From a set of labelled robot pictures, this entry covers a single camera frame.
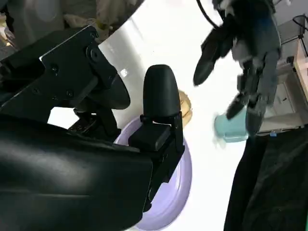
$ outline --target gold object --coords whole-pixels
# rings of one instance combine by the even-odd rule
[[[99,43],[102,43],[109,37],[109,29],[106,28],[105,25],[99,23],[99,21],[96,20],[95,18],[87,19],[73,14],[65,14],[63,17],[64,20],[67,22],[67,24],[72,28],[83,27],[87,25],[93,26],[98,33],[97,42]]]
[[[181,111],[182,111],[182,121],[183,128],[189,123],[192,119],[193,111],[192,111],[192,103],[188,96],[181,90],[179,90],[180,95],[180,103],[181,103]]]

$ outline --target bolt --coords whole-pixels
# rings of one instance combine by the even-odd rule
[[[56,64],[51,65],[51,71],[57,76],[59,73],[59,67]]]
[[[74,92],[73,92],[72,90],[67,90],[67,91],[66,91],[66,95],[67,95],[67,97],[69,97],[69,98],[73,98],[73,97],[74,97]]]

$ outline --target robotic hand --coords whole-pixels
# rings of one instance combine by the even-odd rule
[[[238,76],[236,95],[227,109],[232,119],[247,106],[246,130],[250,136],[259,132],[267,106],[272,106],[278,80],[275,75],[281,41],[273,19],[271,0],[213,0],[223,24],[214,28],[202,44],[202,56],[193,77],[202,84],[215,62],[232,50],[243,74]]]

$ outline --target white surface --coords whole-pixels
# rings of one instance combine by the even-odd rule
[[[304,90],[306,99],[308,101],[308,74],[307,74],[307,58],[304,53],[304,48],[302,43],[297,41],[297,54],[295,56],[295,69],[298,73],[298,78],[300,80],[301,86]]]
[[[282,116],[295,111],[292,108],[290,97],[287,93],[284,83],[278,84],[274,101],[274,109],[277,115]]]
[[[211,0],[203,2],[210,17],[219,23]],[[166,231],[223,230],[233,176],[244,152],[245,142],[227,144],[225,149],[217,149],[213,143],[214,115],[223,113],[237,93],[236,77],[242,72],[231,54],[218,61],[205,84],[197,88],[192,84],[200,45],[210,30],[194,0],[146,0],[100,46],[118,72],[125,69],[126,73],[122,78],[132,104],[127,110],[115,111],[120,127],[142,113],[143,78],[150,65],[169,65],[179,89],[191,99],[193,117],[184,131],[192,154],[191,194],[181,215]]]

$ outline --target black cloth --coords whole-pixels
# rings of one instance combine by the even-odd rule
[[[224,231],[304,231],[307,210],[308,128],[249,138]]]

